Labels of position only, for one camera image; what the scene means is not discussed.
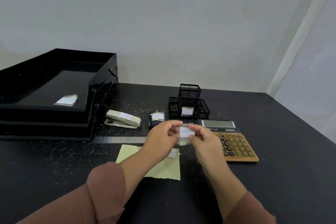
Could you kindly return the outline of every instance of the white stapler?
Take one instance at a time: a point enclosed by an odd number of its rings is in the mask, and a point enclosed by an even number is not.
[[[115,127],[138,128],[141,122],[141,119],[137,116],[114,110],[109,110],[106,117],[104,124]]]

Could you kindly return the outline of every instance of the calculator keypad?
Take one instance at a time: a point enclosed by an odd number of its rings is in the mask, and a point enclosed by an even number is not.
[[[226,161],[258,162],[259,159],[243,135],[216,133],[221,140]]]

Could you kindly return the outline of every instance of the brown sleeve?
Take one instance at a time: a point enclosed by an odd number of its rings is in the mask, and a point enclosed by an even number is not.
[[[224,224],[275,224],[275,217],[247,192],[230,212]]]
[[[94,168],[86,184],[24,218],[18,224],[114,224],[124,208],[125,177],[108,162]]]

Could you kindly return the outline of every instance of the person's left hand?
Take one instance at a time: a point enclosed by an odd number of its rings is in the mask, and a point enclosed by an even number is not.
[[[175,128],[182,124],[183,121],[180,120],[168,120],[156,125],[149,132],[141,151],[146,152],[155,162],[161,162],[177,143],[179,135],[176,134]]]

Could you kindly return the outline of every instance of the white paper label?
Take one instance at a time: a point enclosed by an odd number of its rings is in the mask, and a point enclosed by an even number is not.
[[[185,108],[185,109],[182,109],[182,115],[192,115],[194,112],[194,109],[193,108]]]
[[[126,120],[131,120],[132,117],[133,117],[133,115],[130,115],[130,114],[128,114],[128,113],[121,112],[121,113],[119,114],[119,117],[120,117],[120,118],[124,118],[124,119],[126,119]]]
[[[189,135],[195,135],[195,131],[189,128],[180,127],[180,137],[189,137]]]
[[[72,105],[73,103],[76,102],[77,98],[61,98],[58,100],[56,103],[58,104],[67,104],[67,105]]]
[[[154,113],[152,114],[152,120],[154,119],[164,120],[165,114],[164,113]]]
[[[175,158],[175,157],[176,157],[176,149],[172,149],[172,150],[170,151],[170,154],[168,155],[168,157],[170,157],[170,158]]]

